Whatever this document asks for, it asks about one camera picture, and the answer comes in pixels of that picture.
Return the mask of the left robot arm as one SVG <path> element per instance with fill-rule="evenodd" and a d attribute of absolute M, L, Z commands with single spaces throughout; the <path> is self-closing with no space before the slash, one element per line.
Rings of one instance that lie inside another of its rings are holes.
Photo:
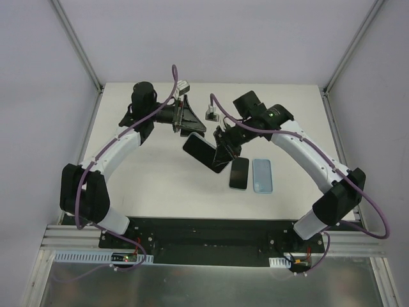
<path fill-rule="evenodd" d="M 193 132 L 205 134 L 206 127 L 189 105 L 189 90 L 187 81 L 177 81 L 161 104 L 152 83 L 135 84 L 131 103 L 112 139 L 89 159 L 63 168 L 61 210 L 73 215 L 80 227 L 93 223 L 119 235 L 132 232 L 130 219 L 111 207 L 107 181 L 123 160 L 147 140 L 155 123 L 170 124 L 182 137 Z"/>

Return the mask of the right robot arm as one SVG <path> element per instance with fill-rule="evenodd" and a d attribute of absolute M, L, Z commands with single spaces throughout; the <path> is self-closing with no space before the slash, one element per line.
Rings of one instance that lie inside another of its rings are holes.
<path fill-rule="evenodd" d="M 313 179 L 322 197 L 293 226 L 301 240 L 339 223 L 362 200 L 365 173 L 350 170 L 321 150 L 309 139 L 294 116 L 282 105 L 266 107 L 253 91 L 234 105 L 242 120 L 234 126 L 217 127 L 213 133 L 216 152 L 213 166 L 221 166 L 241 154 L 242 145 L 265 138 L 284 150 Z"/>

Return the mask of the light blue phone case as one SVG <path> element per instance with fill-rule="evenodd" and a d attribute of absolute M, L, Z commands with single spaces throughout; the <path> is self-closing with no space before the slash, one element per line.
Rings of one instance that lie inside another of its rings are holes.
<path fill-rule="evenodd" d="M 255 193 L 271 194 L 273 192 L 272 167 L 268 159 L 254 159 L 252 175 Z"/>

